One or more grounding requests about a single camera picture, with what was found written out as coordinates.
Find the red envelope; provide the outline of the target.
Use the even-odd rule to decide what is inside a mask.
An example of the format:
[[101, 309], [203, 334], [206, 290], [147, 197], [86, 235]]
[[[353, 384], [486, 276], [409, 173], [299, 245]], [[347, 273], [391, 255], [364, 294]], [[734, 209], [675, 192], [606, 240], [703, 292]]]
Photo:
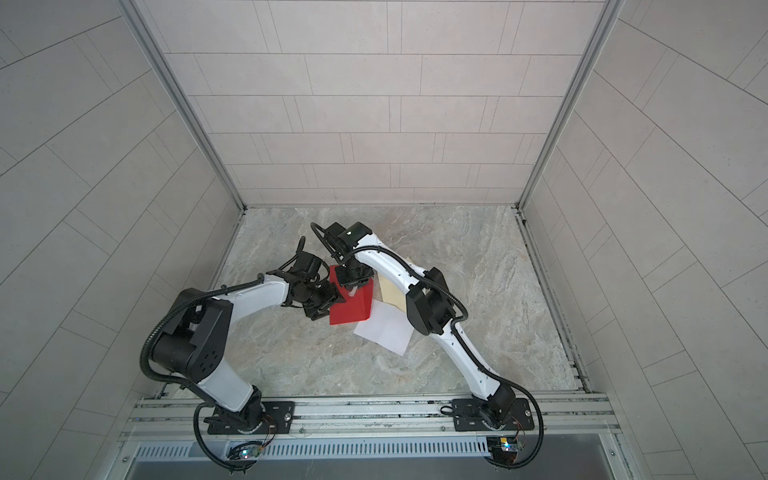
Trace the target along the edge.
[[342, 325], [368, 320], [373, 306], [374, 280], [369, 279], [366, 285], [358, 288], [356, 293], [351, 295], [340, 285], [336, 270], [336, 265], [331, 267], [329, 279], [337, 287], [341, 301], [331, 306], [329, 324]]

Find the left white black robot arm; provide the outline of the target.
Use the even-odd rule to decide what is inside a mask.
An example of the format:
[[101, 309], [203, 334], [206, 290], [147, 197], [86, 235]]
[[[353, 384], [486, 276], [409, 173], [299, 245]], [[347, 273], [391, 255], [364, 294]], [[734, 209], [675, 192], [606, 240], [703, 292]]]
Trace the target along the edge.
[[272, 307], [299, 308], [317, 320], [343, 300], [321, 258], [299, 251], [280, 268], [217, 290], [183, 290], [142, 346], [139, 366], [149, 379], [175, 383], [214, 407], [215, 427], [251, 433], [266, 413], [258, 388], [225, 360], [230, 327]]

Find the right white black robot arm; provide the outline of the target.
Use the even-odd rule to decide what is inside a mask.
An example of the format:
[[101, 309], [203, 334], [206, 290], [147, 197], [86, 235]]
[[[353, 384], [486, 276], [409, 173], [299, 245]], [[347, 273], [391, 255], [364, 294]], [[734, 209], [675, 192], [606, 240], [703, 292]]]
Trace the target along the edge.
[[522, 417], [513, 413], [517, 393], [529, 403], [529, 411], [540, 432], [543, 415], [534, 396], [521, 385], [503, 378], [483, 359], [461, 323], [469, 318], [464, 304], [450, 292], [437, 268], [417, 267], [389, 249], [366, 225], [349, 228], [338, 223], [329, 227], [311, 224], [313, 233], [337, 262], [340, 289], [351, 292], [377, 275], [392, 282], [403, 295], [406, 316], [420, 334], [434, 340], [463, 375], [479, 402], [479, 416], [491, 429], [518, 427]]

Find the cream yellow envelope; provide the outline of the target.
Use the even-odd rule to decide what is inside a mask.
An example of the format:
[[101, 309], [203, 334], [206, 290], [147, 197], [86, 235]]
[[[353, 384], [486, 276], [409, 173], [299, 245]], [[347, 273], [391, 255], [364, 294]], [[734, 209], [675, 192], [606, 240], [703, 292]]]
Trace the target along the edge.
[[381, 300], [406, 312], [406, 293], [418, 279], [397, 260], [389, 258], [386, 263], [387, 266], [377, 272]]

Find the white flat paper sheet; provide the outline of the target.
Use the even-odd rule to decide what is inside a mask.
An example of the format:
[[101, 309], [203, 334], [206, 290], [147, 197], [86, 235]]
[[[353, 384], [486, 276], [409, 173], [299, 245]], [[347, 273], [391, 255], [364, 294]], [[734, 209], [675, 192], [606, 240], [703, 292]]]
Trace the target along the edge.
[[353, 333], [403, 356], [413, 331], [404, 312], [393, 305], [374, 300], [370, 318], [359, 322]]

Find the left small circuit board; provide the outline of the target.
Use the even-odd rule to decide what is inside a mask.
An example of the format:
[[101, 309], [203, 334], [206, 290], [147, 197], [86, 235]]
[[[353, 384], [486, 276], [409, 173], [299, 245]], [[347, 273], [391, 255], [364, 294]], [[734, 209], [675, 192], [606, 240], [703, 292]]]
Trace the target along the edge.
[[255, 461], [265, 449], [262, 441], [248, 441], [231, 447], [227, 453], [229, 461]]

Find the small circuit board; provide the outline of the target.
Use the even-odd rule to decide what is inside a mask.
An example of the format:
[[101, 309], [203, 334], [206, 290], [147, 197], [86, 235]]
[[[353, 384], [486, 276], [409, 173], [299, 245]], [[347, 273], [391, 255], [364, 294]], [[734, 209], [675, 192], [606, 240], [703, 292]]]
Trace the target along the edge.
[[487, 437], [486, 444], [489, 460], [505, 467], [511, 467], [524, 448], [517, 437]]
[[262, 441], [248, 441], [231, 447], [227, 453], [229, 461], [255, 461], [265, 449]]

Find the right small circuit board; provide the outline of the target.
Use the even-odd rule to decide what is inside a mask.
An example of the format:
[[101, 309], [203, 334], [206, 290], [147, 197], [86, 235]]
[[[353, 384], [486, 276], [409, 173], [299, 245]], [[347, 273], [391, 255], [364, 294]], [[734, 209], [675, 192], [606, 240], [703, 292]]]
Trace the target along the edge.
[[486, 444], [489, 460], [505, 467], [511, 467], [524, 448], [517, 437], [487, 437]]

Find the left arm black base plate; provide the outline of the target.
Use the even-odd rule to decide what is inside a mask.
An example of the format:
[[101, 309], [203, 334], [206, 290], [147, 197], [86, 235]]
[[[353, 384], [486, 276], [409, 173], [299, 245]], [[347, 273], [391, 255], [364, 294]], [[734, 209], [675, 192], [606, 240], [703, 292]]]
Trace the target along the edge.
[[203, 422], [210, 435], [287, 434], [290, 432], [295, 407], [292, 401], [250, 403], [240, 412], [216, 406], [213, 414]]

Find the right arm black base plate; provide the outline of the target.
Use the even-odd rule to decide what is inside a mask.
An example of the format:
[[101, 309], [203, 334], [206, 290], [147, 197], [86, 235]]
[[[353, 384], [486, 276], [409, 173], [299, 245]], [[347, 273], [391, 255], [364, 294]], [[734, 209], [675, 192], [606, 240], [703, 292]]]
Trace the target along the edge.
[[499, 408], [477, 398], [458, 398], [440, 411], [452, 418], [458, 432], [532, 431], [536, 428], [534, 410], [526, 399], [515, 399], [509, 407]]

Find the aluminium rail frame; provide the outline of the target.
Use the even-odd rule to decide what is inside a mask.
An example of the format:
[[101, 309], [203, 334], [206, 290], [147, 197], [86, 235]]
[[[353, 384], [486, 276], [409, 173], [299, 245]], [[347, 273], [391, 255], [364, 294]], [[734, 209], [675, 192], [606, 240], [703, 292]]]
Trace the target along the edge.
[[[579, 392], [538, 392], [535, 395], [543, 415], [544, 433], [607, 434], [621, 430], [614, 409], [604, 394]], [[280, 440], [321, 438], [389, 438], [480, 436], [491, 431], [458, 432], [451, 417], [440, 409], [458, 395], [417, 395], [378, 397], [294, 397], [266, 398], [296, 404], [290, 432], [277, 434]], [[129, 414], [118, 437], [122, 441], [190, 440], [193, 437], [193, 399], [140, 400]], [[536, 440], [532, 431], [504, 431], [519, 434], [527, 444]]]

